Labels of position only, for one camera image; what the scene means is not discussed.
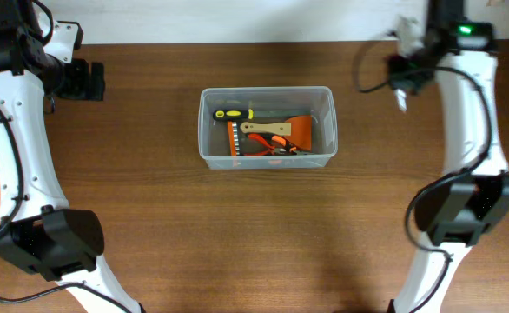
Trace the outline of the orange scraper wooden handle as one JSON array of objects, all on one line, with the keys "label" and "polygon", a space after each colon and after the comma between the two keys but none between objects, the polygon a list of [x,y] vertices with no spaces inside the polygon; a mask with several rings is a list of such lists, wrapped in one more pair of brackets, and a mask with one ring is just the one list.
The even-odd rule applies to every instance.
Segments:
[{"label": "orange scraper wooden handle", "polygon": [[240,130],[245,134],[271,134],[283,137],[302,150],[312,149],[312,117],[310,115],[291,117],[279,123],[244,122]]}]

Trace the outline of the orange-black needle-nose pliers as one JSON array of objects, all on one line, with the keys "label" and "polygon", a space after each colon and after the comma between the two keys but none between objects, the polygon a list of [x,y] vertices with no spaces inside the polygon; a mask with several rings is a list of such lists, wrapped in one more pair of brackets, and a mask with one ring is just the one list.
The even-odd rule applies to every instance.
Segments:
[{"label": "orange-black needle-nose pliers", "polygon": [[273,146],[275,148],[282,148],[280,154],[276,154],[274,156],[305,156],[305,155],[313,155],[313,152],[310,150],[303,150],[300,147],[290,143],[284,137],[280,137],[277,135],[260,135],[260,134],[248,134],[248,139],[254,140],[257,143],[260,143],[264,150]]}]

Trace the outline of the orange bit holder strip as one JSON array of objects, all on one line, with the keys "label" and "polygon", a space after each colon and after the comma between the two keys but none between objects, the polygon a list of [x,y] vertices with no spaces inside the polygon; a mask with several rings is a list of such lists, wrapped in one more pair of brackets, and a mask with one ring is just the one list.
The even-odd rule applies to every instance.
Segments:
[{"label": "orange bit holder strip", "polygon": [[237,122],[228,121],[228,140],[231,156],[239,157],[241,153]]}]

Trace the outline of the file with black-yellow handle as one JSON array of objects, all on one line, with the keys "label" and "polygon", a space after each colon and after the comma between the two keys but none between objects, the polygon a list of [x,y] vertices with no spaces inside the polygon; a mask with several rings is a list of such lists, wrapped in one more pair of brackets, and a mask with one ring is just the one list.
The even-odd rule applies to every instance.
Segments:
[{"label": "file with black-yellow handle", "polygon": [[294,117],[310,115],[310,110],[216,110],[212,117],[215,121],[252,120],[263,117]]}]

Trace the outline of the stubby black-yellow screwdriver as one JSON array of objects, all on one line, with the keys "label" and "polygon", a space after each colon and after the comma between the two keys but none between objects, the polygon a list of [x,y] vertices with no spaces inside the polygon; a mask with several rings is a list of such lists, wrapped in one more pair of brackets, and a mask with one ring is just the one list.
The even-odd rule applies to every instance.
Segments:
[{"label": "stubby black-yellow screwdriver", "polygon": [[407,111],[407,94],[404,90],[396,89],[393,91],[398,107],[400,111],[406,112]]}]

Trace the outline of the red-black cutting pliers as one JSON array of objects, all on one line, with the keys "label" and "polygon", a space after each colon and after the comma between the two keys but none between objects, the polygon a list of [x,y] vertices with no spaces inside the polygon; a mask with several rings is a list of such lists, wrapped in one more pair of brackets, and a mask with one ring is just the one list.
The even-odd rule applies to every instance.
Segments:
[{"label": "red-black cutting pliers", "polygon": [[256,153],[246,153],[245,157],[264,157],[264,156],[273,156],[276,154],[280,154],[282,151],[282,148],[275,148],[273,146],[270,146],[269,148],[256,152]]}]

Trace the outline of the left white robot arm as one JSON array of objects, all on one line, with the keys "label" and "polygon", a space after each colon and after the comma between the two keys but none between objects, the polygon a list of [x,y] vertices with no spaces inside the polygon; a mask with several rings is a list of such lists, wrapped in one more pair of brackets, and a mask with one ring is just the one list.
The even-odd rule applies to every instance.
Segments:
[{"label": "left white robot arm", "polygon": [[44,124],[57,99],[100,101],[104,67],[74,57],[79,23],[0,0],[0,258],[67,290],[88,312],[139,312],[108,266],[97,215],[69,206]]}]

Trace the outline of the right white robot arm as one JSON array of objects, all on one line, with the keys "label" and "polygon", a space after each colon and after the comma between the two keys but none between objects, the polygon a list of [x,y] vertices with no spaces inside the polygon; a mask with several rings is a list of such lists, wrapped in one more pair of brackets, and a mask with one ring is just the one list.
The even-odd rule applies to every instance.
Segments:
[{"label": "right white robot arm", "polygon": [[438,312],[459,264],[509,211],[509,166],[499,139],[494,95],[494,28],[473,22],[462,1],[430,1],[419,30],[400,20],[399,53],[388,85],[401,109],[406,97],[436,82],[442,103],[442,176],[411,200],[404,229],[416,254],[388,311]]}]

